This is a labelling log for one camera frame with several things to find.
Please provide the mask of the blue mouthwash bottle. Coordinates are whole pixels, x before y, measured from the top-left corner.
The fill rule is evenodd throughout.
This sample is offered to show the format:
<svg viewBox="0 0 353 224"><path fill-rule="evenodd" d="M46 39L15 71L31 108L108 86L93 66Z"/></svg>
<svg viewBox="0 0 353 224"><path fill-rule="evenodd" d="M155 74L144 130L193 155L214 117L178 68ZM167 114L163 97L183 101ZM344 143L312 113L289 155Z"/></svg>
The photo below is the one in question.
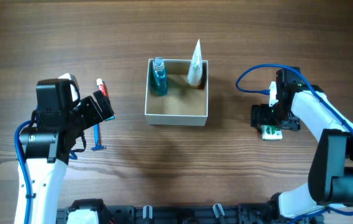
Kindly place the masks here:
<svg viewBox="0 0 353 224"><path fill-rule="evenodd" d="M168 93L167 71L161 57L153 59L151 85L158 96L165 96Z"/></svg>

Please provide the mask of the red green toothpaste tube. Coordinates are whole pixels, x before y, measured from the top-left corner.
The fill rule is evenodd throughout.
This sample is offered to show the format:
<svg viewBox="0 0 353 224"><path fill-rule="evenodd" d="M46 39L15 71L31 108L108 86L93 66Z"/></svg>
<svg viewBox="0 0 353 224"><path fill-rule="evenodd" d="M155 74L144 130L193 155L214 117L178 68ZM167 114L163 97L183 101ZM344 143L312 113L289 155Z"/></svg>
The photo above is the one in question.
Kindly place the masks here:
<svg viewBox="0 0 353 224"><path fill-rule="evenodd" d="M97 78L96 79L96 85L98 87L98 90L100 90L102 92L102 94L104 95L104 97L110 101L109 96L108 96L108 91L106 89L105 83L103 82L103 80L101 78Z"/></svg>

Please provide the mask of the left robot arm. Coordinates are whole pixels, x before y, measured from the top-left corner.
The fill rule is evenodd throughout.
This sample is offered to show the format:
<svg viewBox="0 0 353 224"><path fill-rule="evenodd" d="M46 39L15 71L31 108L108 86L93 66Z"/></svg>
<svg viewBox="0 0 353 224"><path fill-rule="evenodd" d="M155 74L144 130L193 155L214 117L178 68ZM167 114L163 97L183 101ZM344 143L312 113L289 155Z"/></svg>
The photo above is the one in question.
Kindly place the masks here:
<svg viewBox="0 0 353 224"><path fill-rule="evenodd" d="M82 98L73 79L41 80L37 107L14 134L19 174L15 223L55 223L57 205L76 139L113 116L101 90Z"/></svg>

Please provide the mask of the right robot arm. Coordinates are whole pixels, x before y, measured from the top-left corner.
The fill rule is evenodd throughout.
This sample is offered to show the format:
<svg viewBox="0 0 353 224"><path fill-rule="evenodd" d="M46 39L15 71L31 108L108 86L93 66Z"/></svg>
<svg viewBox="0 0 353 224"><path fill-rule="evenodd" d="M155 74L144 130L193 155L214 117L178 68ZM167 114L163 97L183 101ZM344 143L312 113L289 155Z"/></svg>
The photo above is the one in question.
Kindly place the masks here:
<svg viewBox="0 0 353 224"><path fill-rule="evenodd" d="M277 217L295 223L326 212L353 216L353 123L298 67L274 67L276 80L261 90L269 102L252 106L251 126L264 140L274 140L304 123L318 142L307 182L275 196Z"/></svg>

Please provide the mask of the green soap box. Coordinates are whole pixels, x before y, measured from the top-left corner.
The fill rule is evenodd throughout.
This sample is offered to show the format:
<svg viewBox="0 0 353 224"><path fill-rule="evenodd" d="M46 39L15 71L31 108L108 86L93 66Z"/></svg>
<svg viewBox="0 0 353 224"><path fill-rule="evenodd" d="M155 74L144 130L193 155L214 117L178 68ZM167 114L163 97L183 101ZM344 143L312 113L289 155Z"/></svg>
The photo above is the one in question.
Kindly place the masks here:
<svg viewBox="0 0 353 224"><path fill-rule="evenodd" d="M262 139L264 141L275 141L283 139L282 130L276 126L261 125Z"/></svg>

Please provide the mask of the white lotion tube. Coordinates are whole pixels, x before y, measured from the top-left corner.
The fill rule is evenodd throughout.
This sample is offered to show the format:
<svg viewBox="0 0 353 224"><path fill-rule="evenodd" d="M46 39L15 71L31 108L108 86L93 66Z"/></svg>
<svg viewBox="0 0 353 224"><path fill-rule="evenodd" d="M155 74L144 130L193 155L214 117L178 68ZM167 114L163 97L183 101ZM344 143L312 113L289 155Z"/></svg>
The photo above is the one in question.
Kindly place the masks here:
<svg viewBox="0 0 353 224"><path fill-rule="evenodd" d="M190 67L187 76L187 82L189 85L198 87L201 85L201 79L203 76L203 63L202 63L202 52L201 52L201 43L198 39L196 43L195 50L190 62Z"/></svg>

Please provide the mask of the blue disposable razor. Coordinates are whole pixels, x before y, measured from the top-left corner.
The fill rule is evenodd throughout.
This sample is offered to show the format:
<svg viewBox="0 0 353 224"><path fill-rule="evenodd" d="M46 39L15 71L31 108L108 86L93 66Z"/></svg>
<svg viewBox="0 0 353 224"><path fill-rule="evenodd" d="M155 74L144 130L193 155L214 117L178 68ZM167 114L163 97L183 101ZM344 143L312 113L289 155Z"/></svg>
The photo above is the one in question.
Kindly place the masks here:
<svg viewBox="0 0 353 224"><path fill-rule="evenodd" d="M101 144L99 124L94 125L94 142L95 142L95 146L91 148L92 151L99 151L99 150L106 149L106 146L103 146Z"/></svg>

